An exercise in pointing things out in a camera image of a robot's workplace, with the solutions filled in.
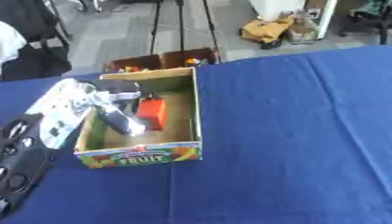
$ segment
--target fruit box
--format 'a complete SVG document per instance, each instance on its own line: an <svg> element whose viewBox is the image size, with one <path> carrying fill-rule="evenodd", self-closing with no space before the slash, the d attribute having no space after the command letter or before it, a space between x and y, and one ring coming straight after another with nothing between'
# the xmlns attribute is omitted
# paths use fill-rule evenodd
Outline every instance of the fruit box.
<svg viewBox="0 0 392 224"><path fill-rule="evenodd" d="M162 130L123 136L97 119L92 110L74 148L74 155L83 164L95 169L201 160L199 98L193 68L104 74L101 79L133 80L158 92L165 101L167 119Z"/></svg>

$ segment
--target gray carpet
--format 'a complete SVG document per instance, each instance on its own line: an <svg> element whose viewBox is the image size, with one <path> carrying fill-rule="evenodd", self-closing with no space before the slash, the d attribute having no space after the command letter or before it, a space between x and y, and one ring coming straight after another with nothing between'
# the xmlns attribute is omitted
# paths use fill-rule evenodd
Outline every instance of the gray carpet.
<svg viewBox="0 0 392 224"><path fill-rule="evenodd" d="M316 44L284 43L280 48L266 51L261 50L257 43L238 37L238 29L256 17L248 1L209 0L224 61L377 44L378 36L374 33L356 33L345 38L334 34L343 15L355 6L353 2L355 1L340 1L327 36ZM103 64L110 60L149 53L154 3L119 5L116 0L108 0L101 3L103 13L94 12L92 7L88 12L79 12L74 3L65 0L57 1L57 5L68 30L74 36L69 55L73 70L67 74L100 72ZM207 28L202 1L185 0L185 48L213 46ZM173 0L166 0L161 10L156 53L179 50L178 29L178 8Z"/></svg>

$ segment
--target blue tablecloth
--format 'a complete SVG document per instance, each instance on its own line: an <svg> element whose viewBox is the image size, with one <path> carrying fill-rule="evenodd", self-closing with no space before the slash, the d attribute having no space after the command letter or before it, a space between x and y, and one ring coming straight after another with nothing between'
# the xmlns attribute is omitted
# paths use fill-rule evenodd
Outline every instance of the blue tablecloth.
<svg viewBox="0 0 392 224"><path fill-rule="evenodd" d="M202 161L89 171L69 147L4 223L392 223L392 48L197 73ZM0 124L55 81L0 83Z"/></svg>

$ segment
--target red block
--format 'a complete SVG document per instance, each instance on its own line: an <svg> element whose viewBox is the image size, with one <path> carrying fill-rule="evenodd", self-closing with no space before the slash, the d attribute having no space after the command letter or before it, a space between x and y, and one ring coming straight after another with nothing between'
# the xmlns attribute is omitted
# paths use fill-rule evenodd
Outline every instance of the red block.
<svg viewBox="0 0 392 224"><path fill-rule="evenodd" d="M162 130L167 118L165 101L163 99L141 101L136 116L150 122L147 130Z"/></svg>

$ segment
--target black chair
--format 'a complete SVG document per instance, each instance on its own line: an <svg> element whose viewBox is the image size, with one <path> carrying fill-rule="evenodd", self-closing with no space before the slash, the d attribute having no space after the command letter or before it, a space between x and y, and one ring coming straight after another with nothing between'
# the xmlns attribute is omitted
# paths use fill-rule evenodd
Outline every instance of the black chair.
<svg viewBox="0 0 392 224"><path fill-rule="evenodd" d="M66 38L57 30L58 24L63 27L60 17L51 13L43 0L2 0L0 21L14 27L28 43L39 42L46 47L48 39L57 38L65 48L69 47Z"/></svg>
<svg viewBox="0 0 392 224"><path fill-rule="evenodd" d="M71 69L67 60L69 43L57 30L60 18L43 0L1 0L0 21L14 27L29 43L19 50L19 58L3 64L3 81L61 75ZM59 39L62 47L49 47L49 39ZM30 43L39 42L40 49Z"/></svg>
<svg viewBox="0 0 392 224"><path fill-rule="evenodd" d="M389 5L389 0L383 0L378 15L355 12L339 31L339 35L345 37L348 32L360 32L364 29L376 28L380 33L380 45L386 45L388 43L388 29L392 25L391 15L392 7Z"/></svg>

